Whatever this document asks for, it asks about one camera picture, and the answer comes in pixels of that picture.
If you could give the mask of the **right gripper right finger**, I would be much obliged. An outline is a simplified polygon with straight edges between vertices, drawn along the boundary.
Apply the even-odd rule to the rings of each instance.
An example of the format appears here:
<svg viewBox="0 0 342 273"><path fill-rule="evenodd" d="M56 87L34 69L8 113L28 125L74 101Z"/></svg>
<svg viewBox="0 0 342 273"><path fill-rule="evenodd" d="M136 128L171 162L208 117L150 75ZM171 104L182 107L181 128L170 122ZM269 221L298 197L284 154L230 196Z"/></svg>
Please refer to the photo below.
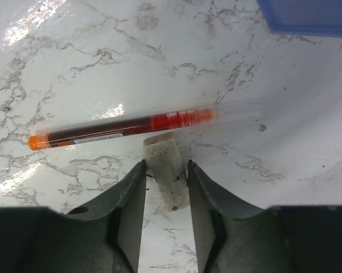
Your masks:
<svg viewBox="0 0 342 273"><path fill-rule="evenodd" d="M261 209L187 168L199 272L342 272L342 205Z"/></svg>

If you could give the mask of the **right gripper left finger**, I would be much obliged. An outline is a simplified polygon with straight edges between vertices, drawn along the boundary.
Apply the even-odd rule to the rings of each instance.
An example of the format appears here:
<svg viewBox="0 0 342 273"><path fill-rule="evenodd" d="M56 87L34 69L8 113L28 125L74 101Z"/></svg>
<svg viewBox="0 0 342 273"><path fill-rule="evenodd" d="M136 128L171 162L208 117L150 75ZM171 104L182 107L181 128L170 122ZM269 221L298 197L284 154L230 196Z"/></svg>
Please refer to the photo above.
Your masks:
<svg viewBox="0 0 342 273"><path fill-rule="evenodd" d="M136 272L146 163L62 214L47 207L0 207L0 272Z"/></svg>

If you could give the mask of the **pastel four-compartment drawer organizer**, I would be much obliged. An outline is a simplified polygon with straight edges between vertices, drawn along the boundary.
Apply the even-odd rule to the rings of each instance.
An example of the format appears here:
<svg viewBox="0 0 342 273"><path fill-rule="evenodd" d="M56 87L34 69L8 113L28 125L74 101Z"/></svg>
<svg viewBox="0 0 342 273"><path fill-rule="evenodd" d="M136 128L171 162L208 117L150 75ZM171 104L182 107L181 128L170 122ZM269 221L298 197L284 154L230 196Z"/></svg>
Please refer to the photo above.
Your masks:
<svg viewBox="0 0 342 273"><path fill-rule="evenodd" d="M259 0L274 34L342 38L342 0Z"/></svg>

